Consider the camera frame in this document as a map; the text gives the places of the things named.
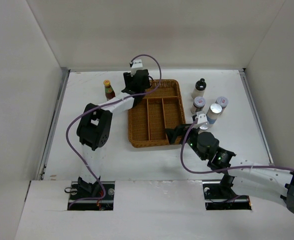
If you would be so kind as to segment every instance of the white lid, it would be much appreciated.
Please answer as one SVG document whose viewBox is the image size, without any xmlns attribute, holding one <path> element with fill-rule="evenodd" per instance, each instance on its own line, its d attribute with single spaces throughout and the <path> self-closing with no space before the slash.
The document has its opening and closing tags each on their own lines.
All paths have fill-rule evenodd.
<svg viewBox="0 0 294 240">
<path fill-rule="evenodd" d="M 210 110 L 214 114 L 220 114 L 222 112 L 223 108 L 218 103 L 213 103 L 212 105 L 210 105 Z"/>
<path fill-rule="evenodd" d="M 206 100 L 205 98 L 203 98 L 202 96 L 197 96 L 195 97 L 195 99 L 193 100 L 193 104 L 197 107 L 197 108 L 202 108 L 205 106 L 206 104 Z"/>
<path fill-rule="evenodd" d="M 221 107 L 225 108 L 228 105 L 227 97 L 220 96 L 217 98 L 216 103 L 219 104 Z"/>
</svg>

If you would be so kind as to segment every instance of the blue label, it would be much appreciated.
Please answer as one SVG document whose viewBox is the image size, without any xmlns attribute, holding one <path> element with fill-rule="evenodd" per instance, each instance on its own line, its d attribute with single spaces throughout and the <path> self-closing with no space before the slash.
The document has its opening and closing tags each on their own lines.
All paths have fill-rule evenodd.
<svg viewBox="0 0 294 240">
<path fill-rule="evenodd" d="M 206 117 L 207 117 L 207 121 L 209 122 L 209 124 L 214 124 L 217 120 L 217 119 L 211 119 L 210 117 L 208 117 L 208 115 L 206 115 Z"/>
</svg>

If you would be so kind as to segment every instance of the yellow bottle cap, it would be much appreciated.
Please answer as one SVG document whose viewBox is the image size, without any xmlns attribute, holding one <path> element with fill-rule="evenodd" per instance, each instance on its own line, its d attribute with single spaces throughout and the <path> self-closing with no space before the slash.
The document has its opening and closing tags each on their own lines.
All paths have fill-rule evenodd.
<svg viewBox="0 0 294 240">
<path fill-rule="evenodd" d="M 105 81 L 103 81 L 103 84 L 104 84 L 105 87 L 108 87 L 108 86 L 111 85 L 111 81 L 105 80 Z"/>
</svg>

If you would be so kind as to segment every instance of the tabletop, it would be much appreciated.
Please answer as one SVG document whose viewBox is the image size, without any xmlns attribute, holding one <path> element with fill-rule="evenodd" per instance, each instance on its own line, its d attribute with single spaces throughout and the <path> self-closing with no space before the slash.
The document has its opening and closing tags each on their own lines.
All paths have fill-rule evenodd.
<svg viewBox="0 0 294 240">
<path fill-rule="evenodd" d="M 58 122 L 52 140 L 44 180 L 75 181 L 81 173 L 82 161 L 66 142 L 66 128 L 88 103 L 106 101 L 103 81 L 108 79 L 116 93 L 125 88 L 124 71 L 71 72 L 64 93 Z M 149 70 L 159 78 L 157 70 Z M 196 81 L 204 78 L 207 112 L 210 104 L 219 96 L 227 97 L 229 104 L 216 123 L 208 130 L 219 140 L 219 145 L 250 161 L 268 165 L 269 156 L 249 103 L 238 70 L 216 69 L 166 69 L 163 79 L 179 82 L 186 123 L 192 123 L 191 93 Z M 81 153 L 82 147 L 76 135 L 78 122 L 70 130 L 71 143 Z M 183 169 L 180 161 L 181 145 L 134 148 L 128 140 L 128 113 L 113 116 L 109 139 L 102 152 L 103 181 L 116 180 L 205 180 L 220 179 L 221 174 L 192 174 Z M 208 171 L 207 161 L 200 160 L 190 147 L 184 149 L 184 162 L 194 171 Z"/>
</svg>

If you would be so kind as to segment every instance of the bottle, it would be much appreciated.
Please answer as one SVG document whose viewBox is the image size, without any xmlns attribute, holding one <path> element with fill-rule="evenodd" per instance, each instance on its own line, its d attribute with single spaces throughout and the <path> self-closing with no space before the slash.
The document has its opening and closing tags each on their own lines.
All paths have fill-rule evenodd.
<svg viewBox="0 0 294 240">
<path fill-rule="evenodd" d="M 115 92 L 112 88 L 111 81 L 105 80 L 105 81 L 103 81 L 103 85 L 105 86 L 106 99 L 110 100 L 110 99 L 114 98 L 116 95 L 115 95 Z"/>
<path fill-rule="evenodd" d="M 210 105 L 206 114 L 207 121 L 209 122 L 209 127 L 211 127 L 216 122 L 217 118 L 222 113 L 222 110 L 222 106 L 217 103 L 213 103 L 212 105 Z"/>
<path fill-rule="evenodd" d="M 221 113 L 223 113 L 223 111 L 224 111 L 225 108 L 227 107 L 228 102 L 229 102 L 229 101 L 228 101 L 227 97 L 220 96 L 220 97 L 217 98 L 216 103 L 219 104 L 219 105 L 221 106 L 221 108 L 222 108 Z"/>
<path fill-rule="evenodd" d="M 196 97 L 204 96 L 205 89 L 206 89 L 205 79 L 201 78 L 199 81 L 196 82 L 195 88 L 191 94 L 191 97 L 195 99 Z"/>
<path fill-rule="evenodd" d="M 192 106 L 190 108 L 190 111 L 192 114 L 195 114 L 197 112 L 200 112 L 205 107 L 206 100 L 202 96 L 197 96 L 193 100 Z"/>
</svg>

